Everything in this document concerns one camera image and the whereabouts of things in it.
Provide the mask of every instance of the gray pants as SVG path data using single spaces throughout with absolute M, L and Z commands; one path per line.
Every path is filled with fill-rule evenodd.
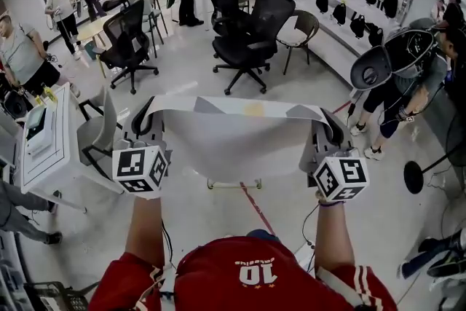
M 47 211 L 49 203 L 35 194 L 22 194 L 19 186 L 0 181 L 0 229 L 20 232 L 31 240 L 46 243 L 48 234 L 29 223 L 15 206 L 23 206 L 28 210 Z

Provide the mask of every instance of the black round base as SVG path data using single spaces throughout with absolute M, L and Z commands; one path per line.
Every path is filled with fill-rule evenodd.
M 422 174 L 421 167 L 415 163 L 415 161 L 409 161 L 405 165 L 403 174 L 406 188 L 408 188 L 412 194 L 418 194 L 422 191 L 422 186 L 424 186 L 424 175 Z

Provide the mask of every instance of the red shirt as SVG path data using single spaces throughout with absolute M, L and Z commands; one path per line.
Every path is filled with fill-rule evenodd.
M 133 308 L 154 284 L 154 268 L 130 253 L 113 261 L 89 311 Z M 340 267 L 332 272 L 378 311 L 397 309 L 387 289 L 368 267 Z M 345 299 L 314 279 L 285 246 L 254 237 L 229 237 L 192 251 L 178 265 L 175 280 L 177 311 L 353 310 Z M 157 287 L 144 302 L 160 311 Z

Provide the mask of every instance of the white cube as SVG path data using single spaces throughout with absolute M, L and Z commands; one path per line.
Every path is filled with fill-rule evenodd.
M 113 179 L 126 192 L 147 200 L 159 198 L 167 160 L 159 146 L 129 148 L 113 152 Z
M 314 178 L 329 202 L 352 200 L 369 185 L 366 159 L 361 157 L 326 157 Z

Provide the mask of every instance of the red line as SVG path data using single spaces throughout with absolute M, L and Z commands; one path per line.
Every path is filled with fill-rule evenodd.
M 243 182 L 240 183 L 241 189 L 244 193 L 246 193 L 246 197 L 248 198 L 249 202 L 253 205 L 253 207 L 256 209 L 257 214 L 261 217 L 263 223 L 267 227 L 267 229 L 270 231 L 270 233 L 274 236 L 276 236 L 272 226 L 270 225 L 269 221 L 265 217 L 265 215 L 262 213 L 261 209 L 259 206 L 257 206 L 256 201 L 254 201 L 253 196 L 251 196 L 248 192 L 248 188 L 246 188 L 245 184 Z
M 351 100 L 348 100 L 346 103 L 344 103 L 342 106 L 340 106 L 338 109 L 335 109 L 334 111 L 332 111 L 333 114 L 336 114 L 338 113 L 339 111 L 345 109 L 348 105 L 351 104 Z

